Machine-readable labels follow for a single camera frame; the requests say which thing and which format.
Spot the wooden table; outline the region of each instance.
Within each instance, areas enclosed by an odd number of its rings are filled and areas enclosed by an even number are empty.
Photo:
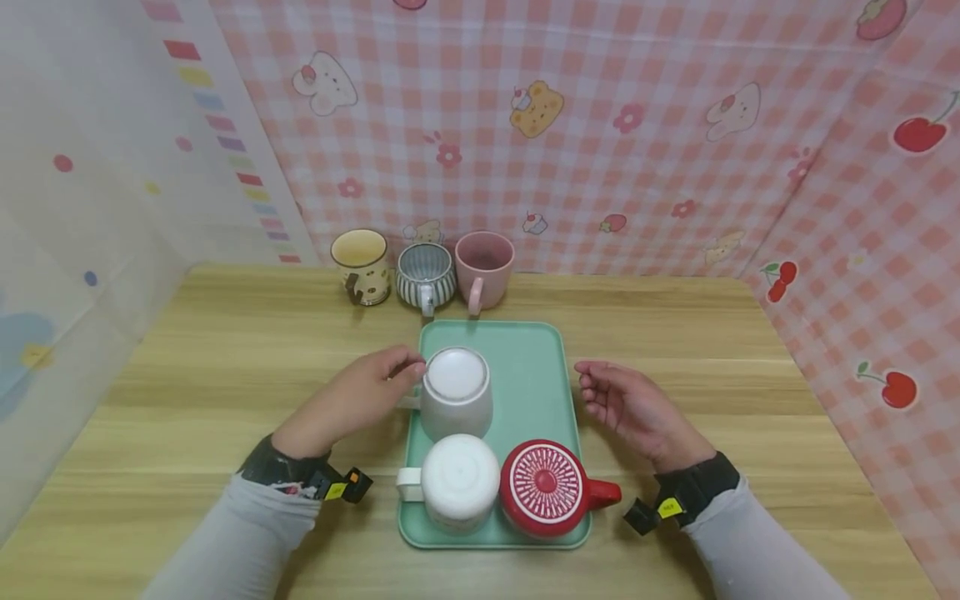
[[[458,300],[438,313],[461,319]],[[515,275],[484,319],[546,321],[567,358],[641,369],[751,480],[760,501],[855,598],[934,593],[743,283]],[[252,446],[355,357],[416,345],[419,312],[391,296],[353,308],[334,272],[201,266],[116,380],[0,552],[0,596],[132,598],[214,503]],[[712,592],[674,526],[620,519],[652,499],[649,467],[580,415],[593,477],[621,507],[571,552],[419,551],[396,528],[397,411],[338,444],[333,463],[376,480],[331,502],[289,565],[289,598],[700,598]]]

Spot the cherry stem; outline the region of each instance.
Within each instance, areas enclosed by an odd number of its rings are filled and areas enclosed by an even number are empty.
[[[868,372],[859,372],[859,373],[857,373],[857,374],[856,374],[856,378],[859,379],[860,377],[866,377],[866,378],[868,378],[868,379],[875,379],[875,380],[879,381],[880,383],[886,384],[886,381],[884,381],[883,379],[880,379],[880,378],[877,377],[876,375],[871,375],[871,374],[869,374]]]
[[[930,125],[933,125],[933,123],[939,123],[941,119],[943,119],[948,114],[950,114],[950,111],[953,110],[953,107],[957,106],[957,102],[960,102],[960,90],[950,92],[950,95],[953,96],[953,100],[950,101],[950,106],[948,106],[947,110],[944,110],[944,112],[939,117],[937,117],[936,119],[933,119]]]

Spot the gray sleeve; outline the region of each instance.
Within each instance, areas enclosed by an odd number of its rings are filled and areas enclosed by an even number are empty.
[[[233,475],[220,500],[141,596],[144,600],[271,600],[320,502]]]
[[[834,600],[850,596],[756,500],[745,477],[684,528],[719,600]]]

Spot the yellow mug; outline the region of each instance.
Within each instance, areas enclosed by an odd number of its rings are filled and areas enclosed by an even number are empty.
[[[351,229],[333,240],[330,256],[354,304],[373,306],[390,295],[387,238],[372,229]]]

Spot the bunny cartoon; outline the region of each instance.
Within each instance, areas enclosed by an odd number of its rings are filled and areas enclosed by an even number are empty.
[[[760,86],[746,84],[707,111],[707,122],[713,124],[707,131],[707,141],[719,141],[728,133],[748,130],[756,122],[759,113]]]
[[[704,248],[704,261],[708,267],[712,267],[726,258],[737,248],[740,247],[740,240],[744,236],[743,231],[734,231],[720,238],[714,238]]]
[[[416,243],[441,244],[444,240],[444,233],[440,231],[440,221],[433,219],[420,224],[416,228],[408,225],[403,228],[403,237]]]
[[[310,62],[294,73],[293,84],[298,94],[310,97],[310,109],[320,117],[357,103],[357,90],[347,71],[326,52],[315,52]]]

